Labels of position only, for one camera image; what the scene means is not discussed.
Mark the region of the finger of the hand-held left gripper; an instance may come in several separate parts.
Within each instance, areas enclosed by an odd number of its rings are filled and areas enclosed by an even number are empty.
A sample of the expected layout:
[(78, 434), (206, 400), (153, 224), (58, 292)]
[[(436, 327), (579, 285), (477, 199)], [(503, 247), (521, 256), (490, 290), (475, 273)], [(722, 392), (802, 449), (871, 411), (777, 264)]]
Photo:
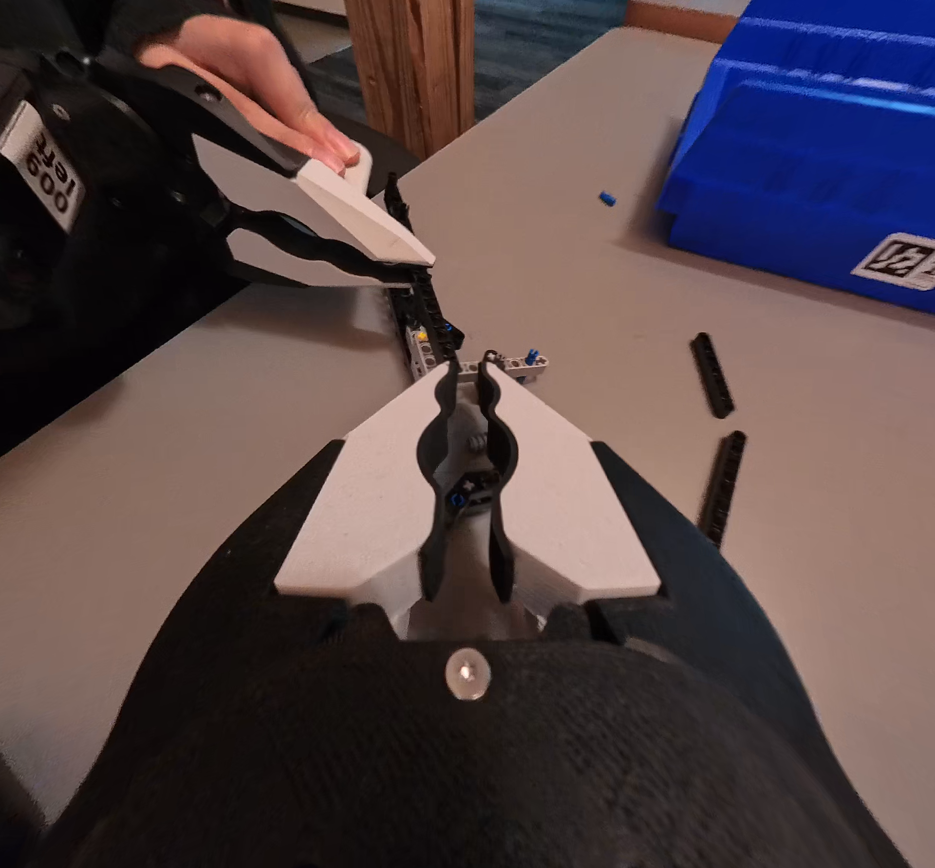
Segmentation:
[(282, 213), (242, 213), (225, 239), (238, 273), (300, 288), (402, 288), (432, 264), (415, 256), (373, 257), (336, 237), (321, 236)]
[(283, 214), (384, 264), (435, 264), (413, 232), (320, 161), (304, 161), (287, 176), (198, 134), (193, 147), (202, 170), (237, 206)]

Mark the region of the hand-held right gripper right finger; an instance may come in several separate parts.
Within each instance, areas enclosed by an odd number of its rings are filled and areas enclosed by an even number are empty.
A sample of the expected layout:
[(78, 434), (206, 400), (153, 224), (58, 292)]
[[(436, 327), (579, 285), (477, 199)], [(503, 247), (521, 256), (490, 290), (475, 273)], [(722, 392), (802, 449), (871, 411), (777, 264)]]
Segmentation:
[(590, 437), (490, 360), (478, 401), (500, 478), (489, 543), (499, 600), (548, 617), (556, 605), (658, 594), (659, 575)]

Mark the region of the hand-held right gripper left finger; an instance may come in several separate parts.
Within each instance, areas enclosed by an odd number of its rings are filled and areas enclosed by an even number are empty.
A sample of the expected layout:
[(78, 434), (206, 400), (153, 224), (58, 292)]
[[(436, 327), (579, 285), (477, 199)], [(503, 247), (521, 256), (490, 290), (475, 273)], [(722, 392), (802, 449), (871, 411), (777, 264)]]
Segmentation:
[(276, 578), (279, 594), (380, 605), (433, 601), (445, 573), (449, 452), (459, 366), (437, 366), (343, 440)]

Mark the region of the black and grey brick assembly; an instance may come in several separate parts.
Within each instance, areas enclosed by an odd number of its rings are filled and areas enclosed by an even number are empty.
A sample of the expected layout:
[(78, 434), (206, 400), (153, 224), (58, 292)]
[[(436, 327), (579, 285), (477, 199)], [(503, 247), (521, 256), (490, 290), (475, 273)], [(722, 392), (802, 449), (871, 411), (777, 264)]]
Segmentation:
[[(391, 289), (389, 305), (413, 380), (458, 360), (464, 334), (443, 315), (427, 268), (411, 272), (411, 282)], [(446, 524), (490, 508), (500, 481), (488, 455), (488, 425), (478, 403), (477, 361), (459, 361), (457, 405), (449, 420), (449, 458), (436, 481), (445, 494)]]

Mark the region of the grey desk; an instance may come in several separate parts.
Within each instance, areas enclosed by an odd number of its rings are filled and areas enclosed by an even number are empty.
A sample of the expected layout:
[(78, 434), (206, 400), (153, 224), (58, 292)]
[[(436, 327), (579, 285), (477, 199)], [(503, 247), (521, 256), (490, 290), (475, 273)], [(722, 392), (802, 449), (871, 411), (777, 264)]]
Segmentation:
[[(722, 552), (864, 802), (933, 866), (933, 317), (665, 245), (658, 186), (715, 52), (614, 30), (402, 194), (465, 351), (542, 351), (544, 402), (684, 514), (747, 434)], [(206, 560), (404, 387), (386, 323), (370, 291), (251, 286), (3, 457), (2, 754), (47, 819)]]

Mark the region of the person's left hand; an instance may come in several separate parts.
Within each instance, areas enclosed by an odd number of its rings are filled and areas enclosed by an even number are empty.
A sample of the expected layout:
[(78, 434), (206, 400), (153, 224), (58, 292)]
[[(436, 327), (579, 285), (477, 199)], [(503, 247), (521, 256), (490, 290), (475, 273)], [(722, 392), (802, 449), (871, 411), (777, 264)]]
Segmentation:
[(261, 25), (198, 15), (142, 42), (134, 56), (152, 69), (196, 74), (263, 135), (338, 175), (360, 161), (357, 145), (320, 113), (279, 40)]

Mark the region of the long black brick beam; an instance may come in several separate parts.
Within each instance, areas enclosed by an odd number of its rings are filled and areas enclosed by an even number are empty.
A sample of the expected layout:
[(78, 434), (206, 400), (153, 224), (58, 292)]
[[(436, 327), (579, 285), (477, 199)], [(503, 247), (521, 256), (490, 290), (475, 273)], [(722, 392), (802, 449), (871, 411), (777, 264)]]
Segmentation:
[(721, 549), (727, 530), (732, 500), (747, 444), (742, 430), (733, 430), (719, 442), (711, 466), (708, 485), (697, 519), (697, 527), (717, 548)]

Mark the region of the short black brick beam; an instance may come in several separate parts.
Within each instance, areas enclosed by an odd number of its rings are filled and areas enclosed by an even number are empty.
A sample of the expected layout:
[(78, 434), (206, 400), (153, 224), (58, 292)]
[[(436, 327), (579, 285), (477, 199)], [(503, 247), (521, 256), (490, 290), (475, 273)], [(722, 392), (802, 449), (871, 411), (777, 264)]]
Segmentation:
[(710, 335), (699, 332), (689, 347), (711, 413), (717, 419), (726, 419), (734, 413), (736, 407)]

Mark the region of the person's dark clothing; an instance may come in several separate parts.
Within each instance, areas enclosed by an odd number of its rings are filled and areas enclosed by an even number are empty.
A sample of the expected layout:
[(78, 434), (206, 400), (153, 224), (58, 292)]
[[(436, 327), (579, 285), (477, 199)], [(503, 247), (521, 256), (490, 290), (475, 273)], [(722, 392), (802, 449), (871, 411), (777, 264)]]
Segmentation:
[(131, 286), (126, 309), (106, 305), (96, 331), (2, 333), (2, 454), (246, 287), (203, 259), (171, 260), (151, 283)]

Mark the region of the blue storage bin with tag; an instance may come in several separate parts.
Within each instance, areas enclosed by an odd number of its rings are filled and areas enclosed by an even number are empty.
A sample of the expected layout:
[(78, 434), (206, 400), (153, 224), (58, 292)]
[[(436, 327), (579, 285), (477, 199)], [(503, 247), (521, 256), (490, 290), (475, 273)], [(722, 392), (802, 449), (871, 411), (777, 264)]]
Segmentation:
[(751, 0), (657, 209), (676, 249), (933, 314), (934, 0)]

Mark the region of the wooden post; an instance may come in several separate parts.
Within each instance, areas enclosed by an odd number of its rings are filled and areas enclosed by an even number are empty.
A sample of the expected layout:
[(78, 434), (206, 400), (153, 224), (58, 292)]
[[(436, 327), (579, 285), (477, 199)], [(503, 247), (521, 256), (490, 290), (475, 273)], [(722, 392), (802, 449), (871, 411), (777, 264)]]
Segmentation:
[(425, 160), (475, 123), (474, 0), (344, 0), (369, 125)]

